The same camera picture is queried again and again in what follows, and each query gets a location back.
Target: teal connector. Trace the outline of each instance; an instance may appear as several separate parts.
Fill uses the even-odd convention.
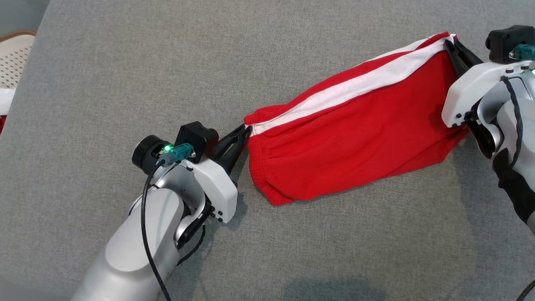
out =
[[[509,57],[519,61],[535,61],[535,46],[520,44],[511,51]]]
[[[158,162],[165,161],[162,167],[169,167],[175,162],[180,162],[189,158],[192,155],[193,146],[189,143],[177,145],[167,152],[164,152],[158,158]]]

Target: white cloth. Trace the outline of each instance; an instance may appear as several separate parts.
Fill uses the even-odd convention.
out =
[[[14,95],[15,89],[0,88],[0,115],[7,115]]]

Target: gray table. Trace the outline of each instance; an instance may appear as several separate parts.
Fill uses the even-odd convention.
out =
[[[141,193],[148,134],[201,121],[226,134],[366,59],[450,31],[482,58],[535,2],[50,3],[0,136],[0,274],[68,297]],[[167,285],[174,300],[512,300],[535,238],[473,138],[446,160],[272,207],[248,161],[240,200]]]

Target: brown trim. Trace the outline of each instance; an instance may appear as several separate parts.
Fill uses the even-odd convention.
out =
[[[7,40],[9,40],[11,38],[14,38],[16,36],[19,36],[19,35],[32,35],[32,36],[35,36],[36,34],[37,34],[37,32],[28,31],[28,30],[14,31],[12,33],[1,35],[0,36],[0,43],[2,43],[4,41],[7,41]]]

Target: black cable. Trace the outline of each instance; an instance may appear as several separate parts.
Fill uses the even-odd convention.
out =
[[[160,163],[156,164],[156,167],[152,171],[151,174],[149,174],[149,177],[147,178],[147,181],[145,182],[145,186],[143,187],[143,195],[141,198],[141,236],[143,237],[143,246],[145,247],[145,253],[147,254],[147,258],[149,259],[150,267],[152,268],[152,271],[154,272],[154,276],[156,276],[156,280],[158,281],[158,284],[160,285],[160,288],[162,289],[162,292],[164,293],[165,299],[167,301],[171,301],[171,297],[169,297],[169,293],[167,292],[167,288],[165,287],[165,284],[160,277],[160,274],[158,273],[158,269],[156,268],[156,264],[154,263],[154,259],[152,258],[152,255],[150,254],[149,249],[149,242],[147,240],[147,228],[145,225],[145,208],[147,206],[147,193],[150,187],[150,181],[154,177],[154,173],[156,170],[162,166],[165,163],[165,161],[160,161]]]
[[[528,286],[522,291],[520,296],[516,299],[516,301],[522,301],[524,298],[529,294],[529,292],[535,287],[535,280],[533,280]]]
[[[199,238],[199,242],[197,243],[197,245],[195,246],[195,248],[193,248],[191,251],[189,251],[189,253],[184,256],[182,259],[180,259],[177,263],[177,266],[181,263],[183,263],[184,261],[188,260],[188,258],[193,255],[193,253],[197,252],[197,249],[199,248],[199,246],[202,244],[202,241],[204,239],[204,235],[206,234],[206,225],[202,225],[202,234],[201,234],[201,238]]]
[[[524,125],[522,124],[522,117],[520,116],[520,106],[518,105],[518,99],[516,99],[516,93],[511,85],[511,82],[506,76],[502,76],[501,80],[507,87],[507,91],[511,94],[511,101],[513,102],[515,118],[516,118],[516,151],[513,154],[513,160],[511,161],[510,166],[513,167],[518,160],[520,155],[520,148],[522,147],[522,134],[524,132]]]

